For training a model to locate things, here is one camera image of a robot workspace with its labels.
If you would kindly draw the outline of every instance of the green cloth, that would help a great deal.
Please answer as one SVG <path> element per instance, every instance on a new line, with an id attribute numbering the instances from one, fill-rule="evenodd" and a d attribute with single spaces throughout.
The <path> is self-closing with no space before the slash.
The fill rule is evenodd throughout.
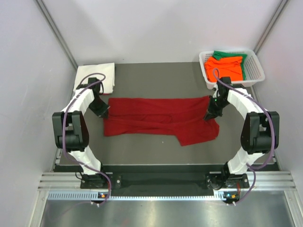
<path id="1" fill-rule="evenodd" d="M 237 57 L 241 56 L 242 57 L 242 63 L 240 64 L 241 69 L 242 69 L 242 75 L 243 75 L 243 80 L 246 80 L 246 75 L 245 75 L 245 70 L 244 70 L 244 61 L 247 57 L 247 54 L 244 53 L 225 53 L 221 51 L 214 51 L 213 57 L 216 60 L 220 60 L 221 58 L 229 58 L 229 57 Z"/>

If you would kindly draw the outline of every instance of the orange cloth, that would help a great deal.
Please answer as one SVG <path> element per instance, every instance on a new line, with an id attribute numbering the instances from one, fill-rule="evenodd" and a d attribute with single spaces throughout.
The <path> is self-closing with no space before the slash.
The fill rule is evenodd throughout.
<path id="1" fill-rule="evenodd" d="M 232 81 L 243 80 L 242 58 L 242 56 L 237 56 L 216 60 L 214 57 L 210 57 L 204 64 L 208 81 L 217 82 L 217 79 L 213 75 L 214 68 L 220 71 L 220 78 L 230 77 Z"/>

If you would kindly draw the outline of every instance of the cable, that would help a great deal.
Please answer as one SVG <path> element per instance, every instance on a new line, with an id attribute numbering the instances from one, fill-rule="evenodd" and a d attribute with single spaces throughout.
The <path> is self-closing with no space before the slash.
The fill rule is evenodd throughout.
<path id="1" fill-rule="evenodd" d="M 245 193 L 245 195 L 242 198 L 240 198 L 239 201 L 235 202 L 235 205 L 238 204 L 239 202 L 242 202 L 248 196 L 248 194 L 251 192 L 251 190 L 255 187 L 255 184 L 256 184 L 256 172 L 255 172 L 255 170 L 253 170 L 249 164 L 246 164 L 246 165 L 247 165 L 248 169 L 253 172 L 254 180 L 253 180 L 250 188 L 248 189 L 248 191 Z"/>
<path id="2" fill-rule="evenodd" d="M 90 76 L 94 76 L 94 75 L 101 75 L 101 76 L 103 76 L 104 78 L 101 79 L 101 81 L 105 80 L 105 78 L 106 78 L 105 75 L 104 75 L 103 73 L 94 72 L 94 73 L 91 73 L 91 74 L 85 76 L 85 77 L 80 81 L 79 85 L 82 84 L 83 81 L 85 81 L 86 78 L 88 78 L 88 77 L 90 77 Z"/>
<path id="3" fill-rule="evenodd" d="M 80 177 L 77 176 L 77 172 L 75 172 L 75 176 L 76 176 L 76 178 L 78 178 L 79 180 L 82 181 L 82 178 L 80 178 Z"/>
<path id="4" fill-rule="evenodd" d="M 101 87 L 102 87 L 102 93 L 100 92 L 99 95 L 103 95 L 104 94 L 104 87 L 103 87 L 103 83 L 101 82 Z"/>
<path id="5" fill-rule="evenodd" d="M 241 187 L 240 187 L 240 183 L 237 183 L 237 191 L 238 191 L 238 195 L 241 194 Z"/>
<path id="6" fill-rule="evenodd" d="M 268 112 L 266 111 L 266 109 L 255 99 L 253 99 L 252 97 L 250 96 L 247 96 L 245 95 L 244 93 L 234 89 L 232 86 L 229 86 L 228 84 L 225 84 L 224 82 L 222 82 L 219 78 L 220 78 L 220 73 L 219 73 L 219 70 L 217 68 L 215 68 L 213 70 L 213 75 L 214 77 L 217 79 L 217 81 L 222 84 L 223 86 L 229 88 L 230 90 L 233 90 L 237 93 L 239 93 L 240 95 L 242 96 L 245 96 L 247 99 L 249 99 L 250 101 L 254 102 L 255 104 L 257 104 L 260 109 L 264 112 L 265 116 L 267 117 L 268 119 L 268 123 L 269 123 L 269 127 L 270 127 L 270 136 L 271 136 L 271 147 L 270 147 L 270 152 L 269 152 L 269 156 L 268 158 L 266 159 L 266 161 L 260 165 L 260 166 L 250 166 L 249 168 L 250 169 L 253 169 L 253 170 L 259 170 L 259 169 L 262 169 L 263 167 L 265 167 L 269 162 L 270 160 L 272 159 L 273 155 L 274 155 L 274 149 L 275 149 L 275 132 L 274 132 L 274 125 L 273 125 L 273 122 L 268 114 Z"/>
<path id="7" fill-rule="evenodd" d="M 63 123 L 62 123 L 62 125 L 63 125 L 63 128 L 62 128 L 62 149 L 63 149 L 63 154 L 64 154 L 64 156 L 65 156 L 67 159 L 69 159 L 69 160 L 71 160 L 71 161 L 73 161 L 73 162 L 75 162 L 75 163 L 78 163 L 78 164 L 80 164 L 80 165 L 84 165 L 87 169 L 92 170 L 92 171 L 94 171 L 94 172 L 96 172 L 96 173 L 98 173 L 98 174 L 101 174 L 102 176 L 104 176 L 104 177 L 106 178 L 106 180 L 107 180 L 108 183 L 109 183 L 109 189 L 108 189 L 108 194 L 107 194 L 106 198 L 105 198 L 105 199 L 103 200 L 103 202 L 100 204 L 100 205 L 103 205 L 103 204 L 108 200 L 108 198 L 109 198 L 109 196 L 110 196 L 110 193 L 111 193 L 111 189 L 112 189 L 112 184 L 111 184 L 111 181 L 110 181 L 109 177 L 108 177 L 106 174 L 104 174 L 103 172 L 101 172 L 101 171 L 99 171 L 99 170 L 96 170 L 96 169 L 94 169 L 94 168 L 92 168 L 92 167 L 86 165 L 85 163 L 79 162 L 79 161 L 77 161 L 77 160 L 74 160 L 74 159 L 68 157 L 67 151 L 66 151 L 66 143 L 65 143 L 65 136 L 66 136 L 66 128 L 65 128 L 65 125 L 66 125 L 67 113 L 68 113 L 69 109 L 74 105 L 74 103 L 76 102 L 76 100 L 80 97 L 80 95 L 83 94 L 84 91 L 86 91 L 86 90 L 89 89 L 90 87 L 92 87 L 92 86 L 94 86 L 94 85 L 96 85 L 96 84 L 101 83 L 102 81 L 104 81 L 105 78 L 106 78 L 106 76 L 105 76 L 103 73 L 92 73 L 92 74 L 89 74 L 89 75 L 87 75 L 86 77 L 84 77 L 84 78 L 81 80 L 81 82 L 80 82 L 80 84 L 81 84 L 87 77 L 90 77 L 90 76 L 96 75 L 96 74 L 102 75 L 103 78 L 102 78 L 101 80 L 98 80 L 98 81 L 92 83 L 92 84 L 89 84 L 86 88 L 84 88 L 83 90 L 81 90 L 81 91 L 76 95 L 76 97 L 72 99 L 72 101 L 70 102 L 70 104 L 67 106 L 67 108 L 66 108 L 66 110 L 65 110 L 65 113 L 64 113 L 64 116 L 63 116 Z"/>

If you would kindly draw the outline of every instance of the metal floor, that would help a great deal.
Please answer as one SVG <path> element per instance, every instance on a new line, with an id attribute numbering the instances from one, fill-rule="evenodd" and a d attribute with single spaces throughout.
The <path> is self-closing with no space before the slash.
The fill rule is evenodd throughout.
<path id="1" fill-rule="evenodd" d="M 236 207 L 221 201 L 86 203 L 61 216 L 77 203 L 47 201 L 41 227 L 294 227 L 283 192 L 252 192 Z"/>
<path id="2" fill-rule="evenodd" d="M 117 64 L 115 88 L 110 97 L 194 98 L 212 95 L 207 89 L 198 62 Z M 85 121 L 89 146 L 104 165 L 223 164 L 240 148 L 244 120 L 231 105 L 217 118 L 220 133 L 205 143 L 180 146 L 175 136 L 125 134 L 103 136 L 103 121 L 88 110 Z M 263 163 L 262 157 L 257 163 Z M 61 158 L 60 165 L 74 163 Z"/>

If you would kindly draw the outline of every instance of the red cloth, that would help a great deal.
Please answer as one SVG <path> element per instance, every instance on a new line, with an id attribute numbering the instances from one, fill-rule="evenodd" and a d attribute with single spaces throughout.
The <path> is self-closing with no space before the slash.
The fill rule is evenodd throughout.
<path id="1" fill-rule="evenodd" d="M 209 97 L 145 99 L 110 98 L 104 135 L 146 133 L 175 135 L 181 146 L 214 140 L 219 125 L 214 119 L 204 121 Z"/>

